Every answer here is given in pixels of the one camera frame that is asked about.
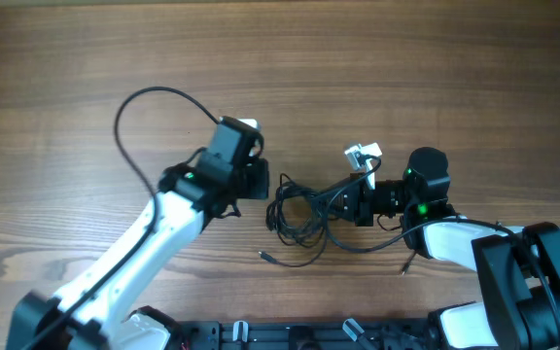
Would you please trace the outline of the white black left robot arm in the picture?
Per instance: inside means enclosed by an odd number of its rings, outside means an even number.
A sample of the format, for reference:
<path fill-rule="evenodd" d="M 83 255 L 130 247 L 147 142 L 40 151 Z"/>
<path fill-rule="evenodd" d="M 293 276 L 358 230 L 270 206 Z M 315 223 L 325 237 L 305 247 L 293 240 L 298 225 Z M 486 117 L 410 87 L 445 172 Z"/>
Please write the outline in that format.
<path fill-rule="evenodd" d="M 214 219 L 237 217 L 240 199 L 268 196 L 263 135 L 254 119 L 221 118 L 197 163 L 164 170 L 134 224 L 90 268 L 51 297 L 30 292 L 14 309 L 9 349 L 119 349 L 144 340 L 164 346 L 174 334 L 127 312 L 155 276 Z"/>

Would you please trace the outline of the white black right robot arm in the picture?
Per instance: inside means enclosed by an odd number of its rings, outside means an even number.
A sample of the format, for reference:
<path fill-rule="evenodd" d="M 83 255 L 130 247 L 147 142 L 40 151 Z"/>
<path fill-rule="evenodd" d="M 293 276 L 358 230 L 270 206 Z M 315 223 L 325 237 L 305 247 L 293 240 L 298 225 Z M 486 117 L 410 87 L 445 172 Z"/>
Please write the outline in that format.
<path fill-rule="evenodd" d="M 374 216 L 399 217 L 399 238 L 426 258 L 476 273 L 482 299 L 429 314 L 423 349 L 560 349 L 560 228 L 553 223 L 507 227 L 469 219 L 448 202 L 445 153 L 413 151 L 400 180 L 378 181 L 377 144 L 345 150 L 354 174 L 329 202 L 358 226 Z"/>

